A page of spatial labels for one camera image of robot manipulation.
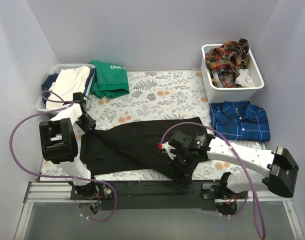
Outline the black long sleeve shirt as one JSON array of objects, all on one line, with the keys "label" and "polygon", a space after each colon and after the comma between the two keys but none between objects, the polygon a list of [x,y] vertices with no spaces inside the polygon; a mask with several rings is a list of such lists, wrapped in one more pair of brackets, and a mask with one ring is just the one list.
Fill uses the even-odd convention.
[{"label": "black long sleeve shirt", "polygon": [[172,126],[175,131],[194,137],[205,134],[201,119],[168,119],[137,121],[108,130],[94,129],[81,137],[80,160],[93,175],[152,169],[177,183],[190,185],[192,175],[184,174],[160,153],[158,143]]}]

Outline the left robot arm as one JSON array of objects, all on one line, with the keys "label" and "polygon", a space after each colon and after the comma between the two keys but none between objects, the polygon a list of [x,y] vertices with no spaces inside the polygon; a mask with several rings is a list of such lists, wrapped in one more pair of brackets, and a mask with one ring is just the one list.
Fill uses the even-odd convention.
[{"label": "left robot arm", "polygon": [[91,172],[78,157],[78,143],[73,125],[78,125],[87,133],[95,129],[96,121],[87,113],[85,94],[74,93],[72,101],[72,106],[39,124],[42,155],[46,161],[59,165],[72,177],[72,186],[77,194],[94,200],[99,194],[99,188],[91,181]]}]

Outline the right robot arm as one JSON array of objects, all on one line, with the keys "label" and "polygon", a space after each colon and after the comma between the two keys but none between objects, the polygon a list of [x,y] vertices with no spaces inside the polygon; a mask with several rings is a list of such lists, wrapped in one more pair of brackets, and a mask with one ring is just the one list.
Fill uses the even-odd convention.
[{"label": "right robot arm", "polygon": [[180,131],[175,131],[169,141],[158,147],[168,154],[170,164],[185,177],[191,176],[197,164],[203,161],[218,160],[245,166],[240,173],[223,173],[219,182],[206,191],[215,198],[230,199],[252,190],[268,190],[283,198],[294,196],[299,166],[284,147],[275,151],[254,149],[226,144],[212,134],[189,136]]}]

